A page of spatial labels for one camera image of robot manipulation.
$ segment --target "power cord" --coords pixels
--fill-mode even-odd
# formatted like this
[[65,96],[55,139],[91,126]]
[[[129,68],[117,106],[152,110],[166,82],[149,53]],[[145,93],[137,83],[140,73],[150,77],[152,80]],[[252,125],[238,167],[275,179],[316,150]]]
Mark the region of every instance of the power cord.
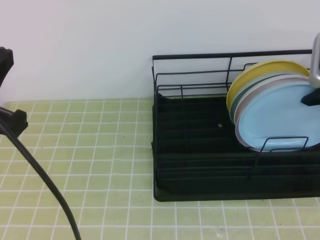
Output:
[[0,118],[0,132],[7,136],[7,138],[13,143],[13,145],[19,150],[19,152],[24,156],[24,158],[29,162],[29,164],[33,167],[37,174],[42,178],[44,183],[48,186],[50,191],[53,193],[55,198],[60,203],[63,211],[65,212],[66,217],[69,220],[71,225],[74,237],[76,240],[81,240],[80,232],[77,227],[77,223],[74,215],[72,214],[70,207],[68,206],[66,200],[58,190],[57,186],[50,179],[45,170],[40,166],[40,164],[36,161],[36,159],[31,155],[31,153],[26,149],[26,147],[19,141],[16,135],[11,131],[11,129],[7,126],[6,122]]

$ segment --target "white wall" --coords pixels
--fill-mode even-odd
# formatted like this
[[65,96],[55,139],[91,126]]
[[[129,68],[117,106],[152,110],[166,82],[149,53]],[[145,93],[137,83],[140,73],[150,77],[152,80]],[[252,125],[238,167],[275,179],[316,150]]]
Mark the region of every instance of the white wall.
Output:
[[318,0],[2,0],[0,102],[152,95],[157,54],[309,49]]

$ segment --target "stack of plates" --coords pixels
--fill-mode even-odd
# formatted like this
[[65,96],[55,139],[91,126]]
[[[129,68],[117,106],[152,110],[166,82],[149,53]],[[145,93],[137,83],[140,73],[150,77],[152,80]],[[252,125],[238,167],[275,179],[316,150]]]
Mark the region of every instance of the stack of plates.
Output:
[[226,98],[240,143],[266,152],[302,148],[307,138],[306,147],[320,143],[320,106],[301,103],[314,91],[308,76],[288,60],[261,62],[240,74]]

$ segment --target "dish rack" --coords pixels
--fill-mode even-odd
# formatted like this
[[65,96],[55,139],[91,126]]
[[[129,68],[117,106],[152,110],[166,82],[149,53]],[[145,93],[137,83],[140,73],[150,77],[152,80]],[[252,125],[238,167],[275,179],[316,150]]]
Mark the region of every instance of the dish rack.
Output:
[[[310,57],[311,53],[311,50],[284,50],[154,55],[154,198],[171,202],[320,196],[319,145],[305,148],[308,136],[297,136],[290,138],[303,138],[305,144],[296,151],[283,151],[287,150],[283,148],[253,151],[238,142],[226,106],[231,75],[236,77],[254,64],[252,59],[258,59],[257,62],[279,56],[291,59]],[[157,72],[157,65],[164,61],[203,59],[227,61],[226,68]],[[241,68],[240,63],[233,65],[238,59],[244,63]],[[184,83],[187,76],[205,74],[225,76],[218,82],[214,77],[212,82],[199,82],[195,77],[195,82]],[[180,77],[179,83],[175,83],[176,76]],[[162,77],[169,77],[169,84],[161,84]],[[282,137],[269,137],[264,144],[279,138]]]

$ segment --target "countertop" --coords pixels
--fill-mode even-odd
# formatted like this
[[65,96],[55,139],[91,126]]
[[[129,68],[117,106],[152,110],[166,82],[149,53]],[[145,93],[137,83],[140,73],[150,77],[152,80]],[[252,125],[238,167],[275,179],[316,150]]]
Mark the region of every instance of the countertop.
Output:
[[[63,193],[83,240],[318,240],[320,198],[157,202],[150,98],[11,102],[19,137]],[[0,136],[0,238],[72,240],[40,177]]]

